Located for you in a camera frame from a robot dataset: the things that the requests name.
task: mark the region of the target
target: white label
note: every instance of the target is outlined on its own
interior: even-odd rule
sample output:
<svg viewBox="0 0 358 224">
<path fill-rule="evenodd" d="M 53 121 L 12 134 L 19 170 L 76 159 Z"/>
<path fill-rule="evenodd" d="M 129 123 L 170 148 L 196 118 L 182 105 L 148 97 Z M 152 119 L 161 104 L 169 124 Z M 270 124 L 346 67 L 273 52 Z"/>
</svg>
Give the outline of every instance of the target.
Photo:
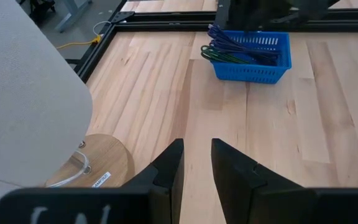
<svg viewBox="0 0 358 224">
<path fill-rule="evenodd" d="M 92 187 L 100 187 L 107 179 L 109 179 L 110 176 L 111 174 L 109 172 L 105 173 L 98 181 L 96 181 L 96 183 L 92 185 Z"/>
</svg>

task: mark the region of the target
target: blue plastic basket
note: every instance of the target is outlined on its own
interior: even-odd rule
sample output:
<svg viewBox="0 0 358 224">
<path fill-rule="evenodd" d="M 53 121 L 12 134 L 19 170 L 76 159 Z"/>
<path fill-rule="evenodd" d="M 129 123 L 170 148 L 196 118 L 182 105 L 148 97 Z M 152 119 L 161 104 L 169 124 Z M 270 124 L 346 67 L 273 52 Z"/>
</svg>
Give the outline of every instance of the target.
<svg viewBox="0 0 358 224">
<path fill-rule="evenodd" d="M 291 68 L 290 38 L 287 33 L 248 32 L 245 34 L 243 31 L 229 30 L 225 30 L 224 33 L 250 48 L 282 52 L 278 56 L 277 66 L 212 62 L 219 79 L 274 84 L 285 71 Z M 246 55 L 235 56 L 248 59 Z"/>
</svg>

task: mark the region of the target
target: wooden surface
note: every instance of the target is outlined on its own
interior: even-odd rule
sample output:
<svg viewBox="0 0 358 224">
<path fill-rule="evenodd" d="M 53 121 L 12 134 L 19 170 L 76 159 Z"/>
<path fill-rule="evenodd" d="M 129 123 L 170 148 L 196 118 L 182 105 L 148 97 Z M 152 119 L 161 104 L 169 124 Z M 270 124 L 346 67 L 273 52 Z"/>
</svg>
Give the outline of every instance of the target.
<svg viewBox="0 0 358 224">
<path fill-rule="evenodd" d="M 132 156 L 118 139 L 107 134 L 92 134 L 85 137 L 85 143 L 86 146 L 79 151 L 88 157 L 91 172 L 79 176 L 63 187 L 92 187 L 106 172 L 109 172 L 111 176 L 100 187 L 120 187 L 134 176 Z M 74 153 L 73 156 L 84 161 L 83 156 L 78 153 Z M 79 169 L 78 163 L 70 158 L 47 181 L 47 185 L 69 178 Z"/>
<path fill-rule="evenodd" d="M 215 0 L 128 2 L 123 11 L 213 10 Z M 335 7 L 358 7 L 342 0 Z M 205 33 L 118 33 L 87 85 L 89 133 L 112 134 L 138 173 L 185 140 L 181 223 L 224 223 L 211 170 L 221 138 L 303 186 L 358 187 L 358 34 L 291 34 L 276 85 L 224 82 L 201 58 Z"/>
</svg>

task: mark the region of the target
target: yellow cable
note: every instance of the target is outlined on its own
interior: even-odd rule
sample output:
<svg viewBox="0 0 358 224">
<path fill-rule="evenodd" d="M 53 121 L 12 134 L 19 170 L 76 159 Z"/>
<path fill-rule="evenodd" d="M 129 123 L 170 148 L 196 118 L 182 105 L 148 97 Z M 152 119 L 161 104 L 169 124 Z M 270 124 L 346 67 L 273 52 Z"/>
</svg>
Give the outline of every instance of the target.
<svg viewBox="0 0 358 224">
<path fill-rule="evenodd" d="M 92 43 L 98 43 L 101 40 L 101 36 L 97 35 L 93 40 L 88 41 L 88 42 L 72 42 L 72 43 L 68 43 L 62 46 L 57 47 L 56 49 L 62 49 L 71 45 L 86 45 L 86 44 L 92 44 Z"/>
</svg>

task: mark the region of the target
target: white padded surface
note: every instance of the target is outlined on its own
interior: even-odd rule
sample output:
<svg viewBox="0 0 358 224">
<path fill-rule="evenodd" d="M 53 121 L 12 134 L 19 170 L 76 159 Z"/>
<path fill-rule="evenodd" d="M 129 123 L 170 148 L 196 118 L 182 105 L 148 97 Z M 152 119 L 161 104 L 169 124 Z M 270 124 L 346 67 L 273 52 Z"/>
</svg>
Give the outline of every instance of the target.
<svg viewBox="0 0 358 224">
<path fill-rule="evenodd" d="M 91 112 L 87 87 L 55 47 L 18 3 L 0 0 L 0 180 L 44 182 L 83 140 Z"/>
</svg>

